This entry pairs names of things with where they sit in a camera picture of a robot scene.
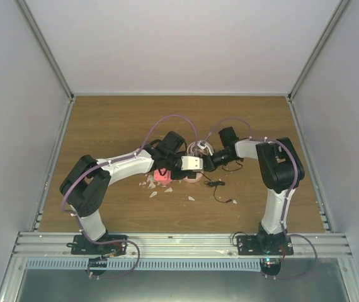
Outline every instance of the wooden table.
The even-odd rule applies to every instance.
[[[285,98],[227,96],[91,96],[76,99],[67,126],[54,177],[43,211],[40,231],[76,232],[76,222],[60,211],[62,195],[59,186],[77,160],[85,154],[94,158],[122,155],[142,143],[153,124],[163,116],[185,115],[194,122],[204,138],[216,122],[229,116],[245,118],[253,127],[253,136],[292,140],[305,168],[292,115]],[[225,122],[233,126],[239,137],[247,137],[246,125],[239,121]],[[174,130],[187,142],[194,139],[191,126],[179,118],[171,118],[154,130],[150,140],[162,138]],[[222,148],[218,134],[210,143]],[[237,165],[229,164],[228,169]],[[296,191],[288,215],[290,232],[323,232],[319,208],[307,168],[306,177]],[[213,180],[226,185],[217,189],[223,200],[213,198],[212,188],[201,181],[188,184],[175,181],[167,187],[149,189],[140,186],[145,174],[121,180],[112,185],[100,208],[102,219],[111,232],[255,232],[265,212],[266,188],[261,180],[257,160],[245,160],[236,172],[217,169],[208,173]],[[164,191],[171,187],[173,192]],[[153,191],[157,195],[150,198]]]

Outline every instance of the white backdrop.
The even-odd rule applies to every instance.
[[[341,23],[295,98],[331,212],[359,269],[359,0]]]
[[[0,0],[0,286],[38,209],[67,102],[14,1]]]
[[[338,0],[27,0],[74,93],[286,94]]]

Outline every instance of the brown wooden surface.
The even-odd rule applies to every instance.
[[[243,117],[252,125],[254,137],[290,137],[306,167],[285,98],[80,97],[67,127],[40,231],[78,231],[74,219],[60,211],[59,186],[82,155],[106,158],[131,152],[158,119],[170,114],[187,116],[202,138],[222,118]],[[222,126],[233,126],[240,137],[248,136],[247,127],[239,121],[228,121]],[[162,138],[170,130],[184,136],[187,142],[194,138],[187,122],[171,118],[157,126],[149,141]],[[211,137],[210,143],[216,149],[222,147],[218,134]],[[111,232],[255,232],[266,203],[258,161],[245,160],[244,167],[237,172],[218,169],[208,176],[225,181],[226,185],[217,189],[217,196],[224,200],[234,198],[237,204],[216,202],[213,189],[202,181],[198,184],[175,181],[167,187],[148,189],[139,185],[146,181],[141,174],[110,186],[100,209],[102,219]],[[169,187],[173,192],[164,193]],[[149,198],[153,191],[157,195]],[[308,172],[293,197],[287,223],[290,232],[324,231]]]

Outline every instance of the metal vent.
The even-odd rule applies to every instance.
[[[135,259],[108,259],[107,270],[125,270]],[[27,269],[87,269],[88,258],[29,258]],[[141,259],[139,271],[253,271],[259,272],[259,259]]]

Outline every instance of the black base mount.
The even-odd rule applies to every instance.
[[[98,242],[112,241],[112,240],[127,240],[126,235],[110,235],[105,233]],[[84,235],[76,235],[73,237],[73,242],[66,245],[72,248],[72,255],[125,255],[127,251],[127,244],[120,242],[116,244],[94,244],[87,240]]]
[[[259,224],[258,233],[255,235],[238,235],[237,249],[239,255],[293,255],[292,241],[286,239],[283,232],[268,234],[262,224]]]

